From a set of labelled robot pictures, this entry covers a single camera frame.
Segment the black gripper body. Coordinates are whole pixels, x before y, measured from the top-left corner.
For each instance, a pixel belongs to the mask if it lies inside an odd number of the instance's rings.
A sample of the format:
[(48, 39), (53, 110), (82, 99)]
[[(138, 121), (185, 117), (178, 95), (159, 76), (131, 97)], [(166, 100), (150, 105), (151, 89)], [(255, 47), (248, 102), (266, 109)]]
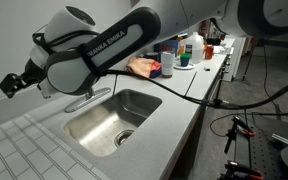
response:
[(8, 98), (12, 98), (18, 91), (40, 83), (45, 78), (44, 69), (37, 66), (32, 59), (29, 59), (25, 65), (25, 71), (21, 75), (9, 73), (5, 76), (0, 83), (0, 90)]

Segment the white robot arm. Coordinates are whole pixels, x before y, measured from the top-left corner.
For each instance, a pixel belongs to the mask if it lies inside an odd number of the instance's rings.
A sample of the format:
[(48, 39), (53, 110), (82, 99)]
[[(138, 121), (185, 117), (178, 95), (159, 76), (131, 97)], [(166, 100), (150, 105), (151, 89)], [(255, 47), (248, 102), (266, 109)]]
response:
[(37, 84), (45, 97), (83, 95), (127, 56), (207, 19), (237, 37), (279, 36), (288, 33), (288, 0), (140, 0), (102, 32), (88, 14), (66, 6), (32, 35), (25, 71), (7, 74), (0, 90), (11, 98)]

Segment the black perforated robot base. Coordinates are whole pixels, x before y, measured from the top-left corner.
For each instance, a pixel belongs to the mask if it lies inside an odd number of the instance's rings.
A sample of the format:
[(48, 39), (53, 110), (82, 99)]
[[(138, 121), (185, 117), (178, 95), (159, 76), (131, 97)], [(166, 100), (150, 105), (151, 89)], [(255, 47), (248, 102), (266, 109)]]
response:
[(245, 123), (255, 135), (237, 134), (234, 159), (260, 171), (264, 180), (288, 180), (288, 122), (253, 115)]

